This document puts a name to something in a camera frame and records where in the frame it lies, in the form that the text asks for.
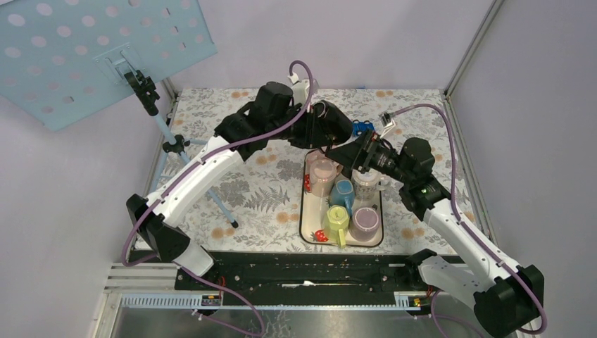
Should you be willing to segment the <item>green octagonal mug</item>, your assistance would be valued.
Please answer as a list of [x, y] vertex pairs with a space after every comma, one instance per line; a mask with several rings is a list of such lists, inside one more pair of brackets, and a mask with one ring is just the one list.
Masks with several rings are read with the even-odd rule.
[[350, 218], [343, 206], [331, 206], [323, 220], [323, 232], [329, 241], [335, 242], [340, 249], [346, 247]]

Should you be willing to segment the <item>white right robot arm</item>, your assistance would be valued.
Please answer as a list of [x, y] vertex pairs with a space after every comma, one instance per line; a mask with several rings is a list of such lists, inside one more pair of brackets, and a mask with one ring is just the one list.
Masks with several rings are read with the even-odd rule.
[[375, 132], [358, 138], [331, 138], [326, 157], [347, 171], [369, 170], [402, 183], [403, 205], [439, 233], [467, 269], [456, 268], [431, 251], [415, 254], [403, 279], [421, 290], [430, 284], [470, 307], [492, 337], [507, 337], [545, 313], [544, 276], [535, 266], [524, 267], [501, 251], [466, 217], [454, 197], [433, 175], [435, 157], [429, 142], [411, 137], [397, 151]]

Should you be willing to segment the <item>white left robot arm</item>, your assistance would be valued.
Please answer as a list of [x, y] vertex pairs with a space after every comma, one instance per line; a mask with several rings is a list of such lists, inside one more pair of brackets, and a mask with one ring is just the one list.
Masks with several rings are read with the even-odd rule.
[[200, 153], [162, 187], [126, 202], [133, 224], [122, 262], [127, 267], [159, 258], [191, 275], [201, 289], [218, 282], [213, 257], [178, 225], [196, 200], [220, 178], [240, 166], [270, 140], [286, 140], [298, 149], [318, 149], [347, 142], [352, 121], [334, 104], [293, 99], [254, 99], [225, 117]]

